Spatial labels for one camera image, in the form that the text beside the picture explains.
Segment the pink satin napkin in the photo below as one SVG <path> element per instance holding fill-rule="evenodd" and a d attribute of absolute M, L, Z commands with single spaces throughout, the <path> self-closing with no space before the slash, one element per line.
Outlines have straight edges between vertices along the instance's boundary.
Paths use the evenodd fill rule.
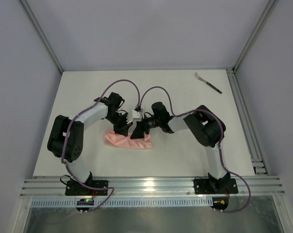
<path fill-rule="evenodd" d="M 131 139 L 128 136 L 116 134 L 114 131 L 107 131 L 104 135 L 104 143 L 107 146 L 123 149 L 148 150 L 152 148 L 151 136 L 147 135 L 142 139 Z"/>

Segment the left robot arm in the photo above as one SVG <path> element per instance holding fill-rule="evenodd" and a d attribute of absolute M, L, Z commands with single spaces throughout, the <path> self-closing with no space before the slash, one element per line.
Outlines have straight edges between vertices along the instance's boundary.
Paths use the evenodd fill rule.
<path fill-rule="evenodd" d="M 118 112 L 125 100 L 112 92 L 109 97 L 97 98 L 94 103 L 76 116 L 59 115 L 55 118 L 47 148 L 61 159 L 74 184 L 90 190 L 107 190 L 93 185 L 93 176 L 81 158 L 84 131 L 102 119 L 113 124 L 115 133 L 127 136 L 129 127 L 127 113 Z"/>

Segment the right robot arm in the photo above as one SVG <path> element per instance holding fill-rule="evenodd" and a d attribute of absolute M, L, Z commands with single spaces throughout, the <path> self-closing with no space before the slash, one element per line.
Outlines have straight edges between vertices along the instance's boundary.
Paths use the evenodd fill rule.
<path fill-rule="evenodd" d="M 221 142 L 226 130 L 225 124 L 218 119 L 206 106 L 201 105 L 194 111 L 182 116 L 172 116 L 162 102 L 152 104 L 153 114 L 144 116 L 138 121 L 131 139 L 144 139 L 150 129 L 161 128 L 165 133 L 176 133 L 190 130 L 195 139 L 206 151 L 209 172 L 206 191 L 220 193 L 227 188 L 230 174 L 225 168 Z"/>

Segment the metal fork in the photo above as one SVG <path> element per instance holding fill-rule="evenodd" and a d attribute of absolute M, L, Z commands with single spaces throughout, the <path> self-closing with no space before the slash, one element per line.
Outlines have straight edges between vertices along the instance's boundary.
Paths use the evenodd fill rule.
<path fill-rule="evenodd" d="M 222 94 L 223 92 L 221 90 L 219 90 L 218 88 L 216 88 L 214 85 L 212 85 L 210 82 L 208 82 L 207 80 L 203 79 L 197 72 L 194 73 L 195 77 L 202 81 L 203 83 L 205 83 L 207 86 L 209 86 L 210 88 L 212 88 L 213 90 L 215 90 L 217 93 Z"/>

